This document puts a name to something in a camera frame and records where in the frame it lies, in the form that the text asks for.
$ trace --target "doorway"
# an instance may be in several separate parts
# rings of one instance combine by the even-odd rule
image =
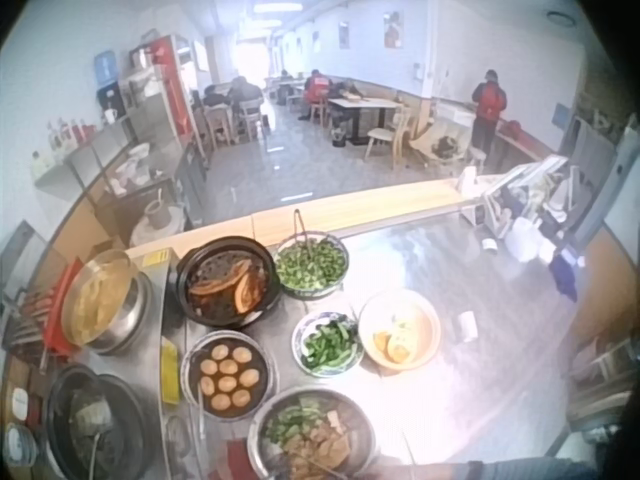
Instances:
[[[269,50],[264,42],[241,42],[236,47],[238,73],[249,83],[265,88],[269,76]]]

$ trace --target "ceiling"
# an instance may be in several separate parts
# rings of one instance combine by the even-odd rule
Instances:
[[[346,0],[119,0],[137,10],[159,8],[180,3],[185,13],[196,23],[203,35],[240,33],[243,24],[251,20],[280,20],[284,27],[295,26],[305,18],[318,15]],[[455,0],[486,16],[491,22],[514,28],[537,30],[583,44],[590,64],[612,68],[602,44],[596,37],[587,17],[576,0]],[[302,12],[254,14],[259,3],[296,2],[303,5]],[[556,10],[569,14],[576,26],[566,28],[551,23],[546,13]]]
[[[323,1],[324,0],[183,0],[186,9],[192,11],[191,16],[194,20],[198,17],[198,11],[201,11],[203,8],[209,8],[213,11],[213,18],[204,18],[198,22],[205,35],[221,32],[239,32],[242,30],[243,23],[247,20],[280,20],[283,24],[286,24],[301,13],[304,13],[304,11]],[[254,5],[275,2],[301,3],[303,5],[303,11],[253,13]]]
[[[591,65],[613,68],[602,43],[576,0],[456,0],[494,23],[538,31],[584,45]],[[575,27],[562,27],[548,20],[547,12],[568,14]]]

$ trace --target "person in red jacket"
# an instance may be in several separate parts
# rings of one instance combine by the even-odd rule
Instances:
[[[507,94],[498,85],[498,74],[489,70],[485,83],[476,87],[471,99],[478,104],[473,122],[471,144],[489,155],[500,113],[507,108]]]
[[[304,84],[304,105],[306,109],[304,115],[298,120],[309,120],[311,118],[311,105],[320,103],[320,100],[327,97],[331,80],[320,73],[319,70],[313,70],[311,77],[307,78]]]

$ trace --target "yellow bowl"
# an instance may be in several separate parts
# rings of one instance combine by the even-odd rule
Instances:
[[[403,311],[413,313],[417,348],[409,361],[396,363],[376,347],[373,338],[376,333],[390,332],[395,316]],[[358,334],[369,357],[378,365],[399,372],[418,368],[435,356],[442,327],[431,302],[412,290],[399,289],[382,292],[367,301],[360,312]]]

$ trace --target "trash bin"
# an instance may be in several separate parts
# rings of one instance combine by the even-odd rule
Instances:
[[[344,148],[347,145],[347,124],[342,123],[331,129],[331,144],[334,147]]]

